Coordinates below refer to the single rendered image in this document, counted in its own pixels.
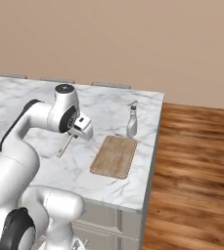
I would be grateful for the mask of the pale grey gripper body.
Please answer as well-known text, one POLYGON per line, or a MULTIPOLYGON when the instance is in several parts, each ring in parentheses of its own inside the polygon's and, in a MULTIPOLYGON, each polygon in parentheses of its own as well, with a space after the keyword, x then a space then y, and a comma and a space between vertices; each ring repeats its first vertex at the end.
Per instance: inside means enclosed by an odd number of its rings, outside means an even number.
POLYGON ((73 131, 77 131, 79 137, 83 140, 90 141, 93 137, 93 127, 91 123, 88 123, 85 127, 82 125, 74 125, 73 131))

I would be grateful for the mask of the wooden cutting board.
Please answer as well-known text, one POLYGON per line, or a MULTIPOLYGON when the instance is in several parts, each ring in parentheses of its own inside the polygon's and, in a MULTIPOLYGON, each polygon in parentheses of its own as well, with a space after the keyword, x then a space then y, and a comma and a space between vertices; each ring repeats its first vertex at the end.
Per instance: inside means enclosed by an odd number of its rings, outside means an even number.
POLYGON ((95 156, 92 174, 124 180, 134 157, 137 141, 119 136, 106 136, 95 156))

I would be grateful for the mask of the grey spray bottle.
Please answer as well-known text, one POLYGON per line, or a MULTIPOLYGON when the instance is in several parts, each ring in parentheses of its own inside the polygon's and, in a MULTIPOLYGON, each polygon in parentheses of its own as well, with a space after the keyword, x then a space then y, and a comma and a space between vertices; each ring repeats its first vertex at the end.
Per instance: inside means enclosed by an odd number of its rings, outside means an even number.
POLYGON ((126 136, 133 138, 137 134, 137 101, 129 104, 130 118, 126 126, 126 136))

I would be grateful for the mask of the grey stool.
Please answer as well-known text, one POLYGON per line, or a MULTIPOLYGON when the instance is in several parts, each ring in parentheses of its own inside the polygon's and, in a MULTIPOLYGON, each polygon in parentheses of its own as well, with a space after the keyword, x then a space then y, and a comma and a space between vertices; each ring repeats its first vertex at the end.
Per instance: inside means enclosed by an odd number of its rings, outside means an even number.
POLYGON ((17 78, 17 79, 27 79, 26 75, 9 74, 9 73, 0 73, 0 77, 17 78))
POLYGON ((71 79, 60 79, 60 78, 52 78, 52 77, 41 77, 40 81, 75 84, 75 81, 71 79))
POLYGON ((91 86, 118 88, 118 89, 131 89, 131 86, 129 86, 129 85, 115 84, 115 83, 105 83, 105 82, 92 82, 91 86))

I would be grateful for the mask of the pale grey drawer front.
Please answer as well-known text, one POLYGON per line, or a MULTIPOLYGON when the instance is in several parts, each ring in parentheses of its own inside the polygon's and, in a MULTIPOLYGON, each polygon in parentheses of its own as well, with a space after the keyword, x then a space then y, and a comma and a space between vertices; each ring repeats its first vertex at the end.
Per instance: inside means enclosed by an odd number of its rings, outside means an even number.
POLYGON ((77 220, 82 225, 114 231, 122 230, 122 212, 105 205, 85 202, 83 215, 77 220))

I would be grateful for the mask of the narrow pale grey cupboard panel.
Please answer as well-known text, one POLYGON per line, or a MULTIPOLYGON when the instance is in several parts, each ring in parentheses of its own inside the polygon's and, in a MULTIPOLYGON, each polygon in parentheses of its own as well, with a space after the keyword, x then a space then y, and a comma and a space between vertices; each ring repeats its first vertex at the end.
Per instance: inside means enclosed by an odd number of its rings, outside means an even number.
POLYGON ((121 212, 121 250, 140 250, 141 215, 121 212))

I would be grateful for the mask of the pale grey cupboard door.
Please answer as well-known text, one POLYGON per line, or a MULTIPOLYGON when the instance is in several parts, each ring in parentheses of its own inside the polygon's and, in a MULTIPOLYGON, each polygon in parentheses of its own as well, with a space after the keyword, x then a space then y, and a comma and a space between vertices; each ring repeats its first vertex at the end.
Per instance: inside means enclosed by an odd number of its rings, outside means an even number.
POLYGON ((80 226, 73 231, 87 250, 120 250, 119 240, 112 234, 80 226))

